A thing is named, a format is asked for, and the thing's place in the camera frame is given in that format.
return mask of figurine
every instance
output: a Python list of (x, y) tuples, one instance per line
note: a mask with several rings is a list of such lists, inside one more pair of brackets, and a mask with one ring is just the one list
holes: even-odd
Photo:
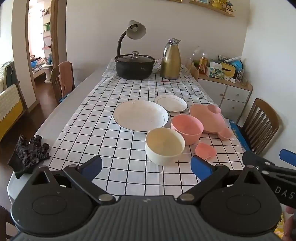
[(229, 13), (230, 15), (233, 15), (234, 10), (232, 9), (232, 7), (233, 4), (231, 2), (227, 2), (225, 12)]
[(226, 0), (220, 0), (221, 6), (222, 6), (222, 10), (225, 11), (226, 10)]
[(222, 4), (220, 3), (220, 0), (213, 0), (212, 6), (218, 9), (222, 8)]

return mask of chair backrest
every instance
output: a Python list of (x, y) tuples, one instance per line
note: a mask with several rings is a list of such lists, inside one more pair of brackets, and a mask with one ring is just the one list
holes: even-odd
[(252, 151), (259, 155), (279, 129), (277, 113), (268, 103), (257, 98), (242, 129), (248, 137)]
[(6, 233), (6, 223), (10, 223), (11, 225), (15, 225), (10, 213), (0, 206), (0, 241), (7, 240), (11, 238), (11, 235)]
[[(74, 76), (73, 76), (73, 65), (72, 65), (72, 63), (71, 63), (71, 71), (72, 71), (72, 79), (73, 79), (72, 90), (74, 90), (75, 86), (74, 86)], [(62, 98), (61, 84), (59, 82), (59, 66), (55, 67), (52, 70), (51, 81), (52, 81), (52, 87), (54, 89), (55, 99), (56, 99), (57, 103), (59, 104), (60, 103), (59, 101)]]

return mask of glove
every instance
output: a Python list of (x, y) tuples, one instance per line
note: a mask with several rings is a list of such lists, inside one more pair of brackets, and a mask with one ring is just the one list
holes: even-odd
[(31, 174), (39, 162), (49, 159), (49, 153), (46, 153), (49, 145), (44, 143), (41, 146), (41, 140), (42, 137), (36, 135), (36, 137), (30, 138), (30, 143), (28, 143), (26, 138), (20, 135), (15, 151), (8, 161), (8, 165), (13, 168), (17, 179), (24, 173)]

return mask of hand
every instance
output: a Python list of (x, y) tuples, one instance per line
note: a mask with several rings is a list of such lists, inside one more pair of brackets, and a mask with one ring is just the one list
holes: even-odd
[[(294, 208), (286, 207), (287, 213), (294, 213)], [(294, 229), (294, 223), (293, 223), (293, 215), (287, 219), (284, 225), (284, 236), (282, 238), (283, 241), (293, 241), (291, 238), (291, 233)]]

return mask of yellow cushion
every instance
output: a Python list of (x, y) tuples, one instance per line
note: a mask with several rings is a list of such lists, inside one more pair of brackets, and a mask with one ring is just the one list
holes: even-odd
[(12, 126), (15, 120), (22, 113), (23, 107), (22, 102), (19, 101), (12, 110), (0, 121), (0, 141), (2, 140), (4, 134)]

